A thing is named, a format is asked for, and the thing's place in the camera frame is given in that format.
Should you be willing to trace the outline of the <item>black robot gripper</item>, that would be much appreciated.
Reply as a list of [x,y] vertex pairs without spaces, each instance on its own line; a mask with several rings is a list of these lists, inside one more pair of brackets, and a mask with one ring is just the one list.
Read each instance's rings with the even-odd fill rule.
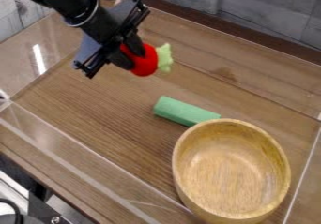
[[133,62],[121,53],[120,45],[124,44],[133,55],[146,56],[138,26],[148,14],[150,9],[142,0],[123,0],[113,7],[101,7],[100,0],[95,0],[91,15],[77,24],[83,40],[72,68],[79,69],[89,79],[105,64],[131,70]]

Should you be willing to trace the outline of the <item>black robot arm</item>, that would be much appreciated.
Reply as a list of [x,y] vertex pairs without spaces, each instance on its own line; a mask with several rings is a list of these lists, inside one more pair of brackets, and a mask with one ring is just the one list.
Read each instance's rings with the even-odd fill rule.
[[138,26],[150,10],[142,0],[123,0],[105,8],[100,0],[31,0],[53,9],[68,26],[83,31],[72,67],[93,77],[112,63],[136,76],[150,76],[156,68],[154,48],[142,42]]

